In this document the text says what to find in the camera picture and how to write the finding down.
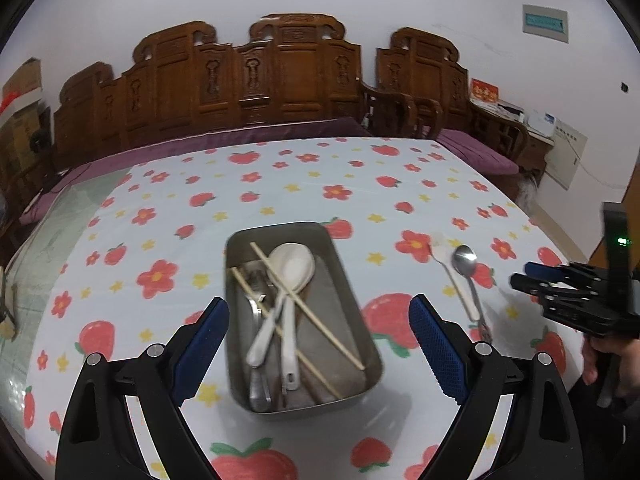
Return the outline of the person's right hand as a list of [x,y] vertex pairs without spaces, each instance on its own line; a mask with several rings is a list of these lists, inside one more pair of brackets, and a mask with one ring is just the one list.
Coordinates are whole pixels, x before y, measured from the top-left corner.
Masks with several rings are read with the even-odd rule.
[[640,386],[640,340],[616,337],[596,338],[585,336],[582,344],[584,369],[582,379],[587,385],[598,378],[597,357],[614,354],[620,358],[616,396],[638,396]]

